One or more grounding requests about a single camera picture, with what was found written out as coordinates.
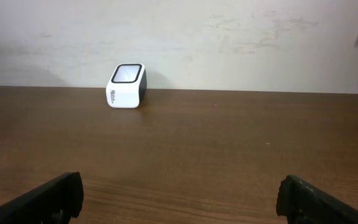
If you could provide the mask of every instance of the wooden table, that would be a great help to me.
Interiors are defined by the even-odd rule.
[[[286,223],[287,174],[358,209],[358,95],[0,87],[0,205],[67,171],[73,223]]]

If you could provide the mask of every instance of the tabletop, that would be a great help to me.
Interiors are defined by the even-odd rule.
[[[0,205],[75,171],[73,223],[286,223],[288,174],[358,209],[358,95],[0,87]]]

